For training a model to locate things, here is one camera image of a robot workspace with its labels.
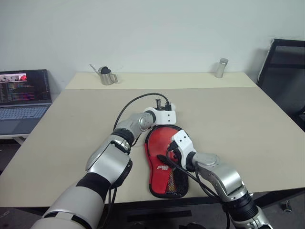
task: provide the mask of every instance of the beige table top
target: beige table top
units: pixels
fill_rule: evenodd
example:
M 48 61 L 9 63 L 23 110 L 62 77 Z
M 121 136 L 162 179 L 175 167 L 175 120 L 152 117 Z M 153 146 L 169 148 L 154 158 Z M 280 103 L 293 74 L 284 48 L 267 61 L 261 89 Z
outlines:
M 236 167 L 250 192 L 305 186 L 305 134 L 260 88 L 65 90 L 0 176 L 0 207 L 50 206 L 84 175 L 87 159 L 112 132 L 132 98 L 160 92 L 176 104 L 177 125 L 198 152 L 217 154 Z M 134 103 L 122 119 L 154 105 Z M 155 200 L 142 135 L 132 148 L 133 168 L 116 202 Z M 190 181 L 185 197 L 204 196 Z

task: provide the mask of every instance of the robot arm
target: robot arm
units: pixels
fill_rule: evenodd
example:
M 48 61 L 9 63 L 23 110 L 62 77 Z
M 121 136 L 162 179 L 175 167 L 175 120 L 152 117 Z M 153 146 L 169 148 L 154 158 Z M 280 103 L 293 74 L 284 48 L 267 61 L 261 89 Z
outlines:
M 222 205 L 229 212 L 231 221 L 239 229 L 273 229 L 263 211 L 255 205 L 238 172 L 221 162 L 214 154 L 197 153 L 184 130 L 172 137 L 169 151 L 181 154 L 184 169 L 198 173 L 209 181 Z
M 175 111 L 150 107 L 119 123 L 89 158 L 85 176 L 66 189 L 32 229 L 96 229 L 108 190 L 119 187 L 132 168 L 134 140 L 153 125 L 175 122 Z

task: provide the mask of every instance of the white wall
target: white wall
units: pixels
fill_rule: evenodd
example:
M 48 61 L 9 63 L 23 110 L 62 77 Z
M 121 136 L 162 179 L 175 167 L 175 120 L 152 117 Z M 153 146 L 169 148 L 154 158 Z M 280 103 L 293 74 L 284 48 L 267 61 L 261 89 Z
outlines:
M 113 72 L 257 76 L 272 38 L 305 38 L 304 0 L 0 0 L 0 70 L 51 72 L 59 93 L 88 64 Z

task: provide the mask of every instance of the gray floor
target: gray floor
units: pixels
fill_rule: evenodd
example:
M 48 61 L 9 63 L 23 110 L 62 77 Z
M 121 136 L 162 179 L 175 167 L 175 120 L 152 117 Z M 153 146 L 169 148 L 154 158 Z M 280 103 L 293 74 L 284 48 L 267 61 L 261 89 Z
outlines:
M 2 171 L 18 150 L 18 144 L 0 144 L 0 171 Z M 273 224 L 274 229 L 304 229 L 305 228 L 305 197 L 304 195 L 290 200 L 292 213 L 285 213 L 279 205 L 265 208 L 264 212 Z M 149 220 L 141 222 L 150 229 L 177 229 L 179 225 L 196 222 L 207 229 L 224 229 L 225 214 L 220 205 L 195 205 L 182 208 L 150 209 L 120 211 L 112 215 L 109 229 L 128 229 L 134 222 L 127 222 L 130 215 L 156 213 L 164 211 L 190 210 L 191 217 L 174 218 L 167 220 Z M 0 208 L 0 229 L 29 229 L 40 216 L 27 213 L 15 208 Z

